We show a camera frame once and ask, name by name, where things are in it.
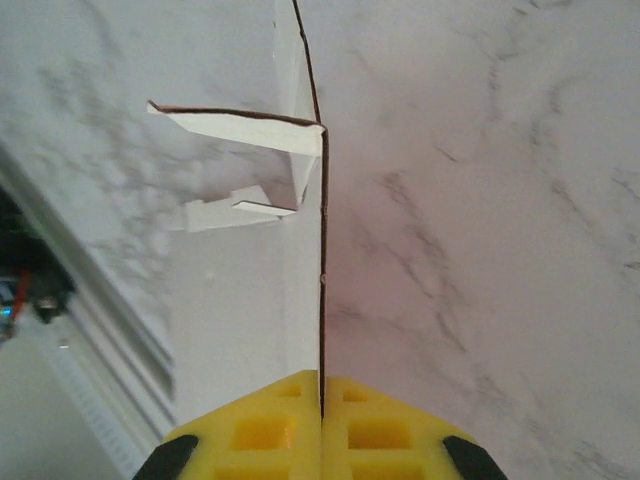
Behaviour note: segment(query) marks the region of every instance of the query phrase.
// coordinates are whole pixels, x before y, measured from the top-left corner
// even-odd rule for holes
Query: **yellow 3d printed part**
[[[443,420],[344,378],[303,371],[177,428],[134,480],[506,480]]]

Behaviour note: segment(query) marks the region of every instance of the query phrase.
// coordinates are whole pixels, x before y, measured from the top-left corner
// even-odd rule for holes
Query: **red wire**
[[[18,280],[18,288],[16,289],[16,298],[13,302],[13,309],[11,311],[11,315],[9,316],[9,321],[12,324],[16,323],[16,319],[22,308],[24,307],[25,302],[27,301],[29,286],[31,285],[31,273],[26,270],[22,270],[20,272],[20,280]],[[10,332],[10,338],[14,336],[14,329]]]

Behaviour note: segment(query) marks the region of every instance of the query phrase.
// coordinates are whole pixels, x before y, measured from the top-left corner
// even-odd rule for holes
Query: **brown cardboard edge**
[[[255,120],[278,120],[285,123],[291,123],[293,125],[298,125],[301,127],[311,127],[314,125],[319,125],[326,130],[324,125],[320,122],[314,122],[313,120],[307,120],[305,118],[296,118],[289,117],[287,115],[278,115],[275,113],[262,113],[262,112],[254,112],[251,110],[235,110],[233,108],[207,108],[207,107],[178,107],[174,105],[158,105],[153,100],[147,100],[149,105],[155,108],[158,112],[164,114],[175,114],[175,113],[191,113],[191,114],[202,114],[202,115],[234,115],[237,117],[245,117],[252,118]],[[314,109],[317,110],[315,93],[314,93]]]
[[[309,52],[309,42],[307,41],[307,34],[304,31],[304,25],[302,23],[302,15],[300,14],[300,6],[298,0],[291,0],[293,2],[293,9],[296,13],[296,19],[298,20],[298,27],[300,28],[300,38],[302,39],[302,45],[304,46],[304,54],[307,60],[307,69],[309,72],[309,81],[311,82],[311,94],[313,95],[313,109],[316,116],[316,121],[322,125],[322,117],[320,116],[320,105],[318,102],[318,92],[316,90],[316,81],[313,76],[313,67],[311,66],[311,54]],[[320,389],[320,415],[324,418],[324,402],[325,402],[325,389],[326,389],[326,272],[327,272],[327,209],[329,205],[329,130],[324,127],[322,134],[322,198],[321,198],[321,225],[320,225],[320,358],[318,367],[318,386]]]
[[[237,208],[238,206],[244,205],[244,204],[247,204],[247,205],[260,205],[261,207],[273,208],[274,210],[283,210],[283,211],[288,212],[288,214],[293,214],[293,213],[297,212],[297,210],[292,210],[290,208],[276,207],[275,205],[271,205],[271,204],[268,204],[268,203],[249,202],[248,200],[240,200],[240,201],[234,203],[233,205],[231,205],[231,208]],[[277,213],[273,213],[272,215],[275,216],[275,217],[278,217],[278,218],[282,218],[282,217],[285,216],[285,215],[278,215]]]

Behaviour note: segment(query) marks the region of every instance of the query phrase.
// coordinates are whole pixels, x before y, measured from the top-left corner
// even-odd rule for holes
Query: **white cardboard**
[[[183,128],[289,152],[297,209],[259,186],[169,220],[177,421],[303,369],[320,369],[326,132],[292,0],[275,0],[280,115],[149,103]]]

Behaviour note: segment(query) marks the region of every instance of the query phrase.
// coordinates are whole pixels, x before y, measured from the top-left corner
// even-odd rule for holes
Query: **white marble surface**
[[[0,138],[159,336],[161,212],[256,177],[286,200],[290,177],[144,101],[272,109],[264,5],[0,7]],[[466,428],[509,478],[639,479],[640,3],[301,8],[330,370]]]

